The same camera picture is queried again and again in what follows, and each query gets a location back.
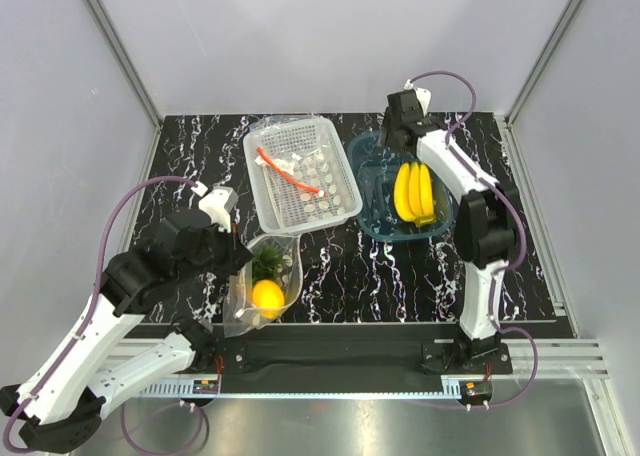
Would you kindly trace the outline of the yellow toy lemon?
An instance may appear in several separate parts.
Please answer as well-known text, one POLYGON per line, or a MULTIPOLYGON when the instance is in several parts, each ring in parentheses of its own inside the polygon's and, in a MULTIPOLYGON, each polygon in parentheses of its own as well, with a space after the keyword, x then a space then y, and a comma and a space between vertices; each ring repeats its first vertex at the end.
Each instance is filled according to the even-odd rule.
POLYGON ((278 318, 285 306, 285 295, 282 288, 273 280, 257 281, 251 292, 251 300, 262 317, 278 318))

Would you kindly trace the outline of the orange toy pineapple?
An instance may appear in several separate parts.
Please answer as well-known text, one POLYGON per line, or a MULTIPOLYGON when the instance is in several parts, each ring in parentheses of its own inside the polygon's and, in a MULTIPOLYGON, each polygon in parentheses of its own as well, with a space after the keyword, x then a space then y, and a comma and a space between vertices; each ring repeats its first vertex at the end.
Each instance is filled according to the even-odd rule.
POLYGON ((252 259, 252 281, 277 281, 290 271, 290 258, 286 251, 275 244, 260 246, 252 259))

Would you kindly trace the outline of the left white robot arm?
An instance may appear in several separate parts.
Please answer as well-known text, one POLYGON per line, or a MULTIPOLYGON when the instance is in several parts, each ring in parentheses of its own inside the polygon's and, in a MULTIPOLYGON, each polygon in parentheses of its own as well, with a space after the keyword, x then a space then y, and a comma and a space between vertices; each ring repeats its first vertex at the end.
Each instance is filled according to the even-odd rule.
POLYGON ((8 417, 3 443, 14 454, 65 454, 139 391, 170 374, 203 372, 219 363, 210 326, 180 322, 153 348, 103 370, 117 344, 178 287, 206 273, 235 275, 252 258, 225 209, 180 209, 152 237, 115 255, 98 272, 96 293, 41 368, 1 389, 8 417))

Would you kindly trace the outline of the clear dotted zip bag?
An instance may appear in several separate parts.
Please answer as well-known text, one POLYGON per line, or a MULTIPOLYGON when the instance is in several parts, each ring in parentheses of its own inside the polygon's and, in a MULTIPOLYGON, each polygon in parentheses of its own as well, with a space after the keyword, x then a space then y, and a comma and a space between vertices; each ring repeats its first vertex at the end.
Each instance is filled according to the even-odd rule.
MULTIPOLYGON (((283 290, 285 295, 285 306, 282 314, 297 301, 303 280, 303 271, 300 257, 300 238, 298 236, 282 236, 264 234, 253 239, 248 249, 254 253, 257 249, 267 243, 282 247, 290 258, 290 271, 275 281, 283 290)), ((262 317, 258 308, 251 300, 252 287, 252 261, 244 266, 237 275, 232 276, 229 282, 228 295, 223 302, 223 330, 227 338, 237 337, 253 330, 259 330, 266 325, 276 321, 262 317)))

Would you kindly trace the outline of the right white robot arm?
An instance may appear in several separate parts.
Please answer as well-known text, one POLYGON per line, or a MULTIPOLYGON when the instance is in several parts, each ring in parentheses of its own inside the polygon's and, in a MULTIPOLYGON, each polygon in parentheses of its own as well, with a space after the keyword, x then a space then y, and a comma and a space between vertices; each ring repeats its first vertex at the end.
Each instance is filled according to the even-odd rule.
POLYGON ((504 273, 526 237, 513 199, 502 185, 456 143, 445 126, 428 117, 431 93, 404 89, 387 96, 381 143, 406 151, 433 170, 458 205, 454 244, 465 263, 466 280, 454 360, 466 372, 486 365, 499 348, 498 306, 504 273))

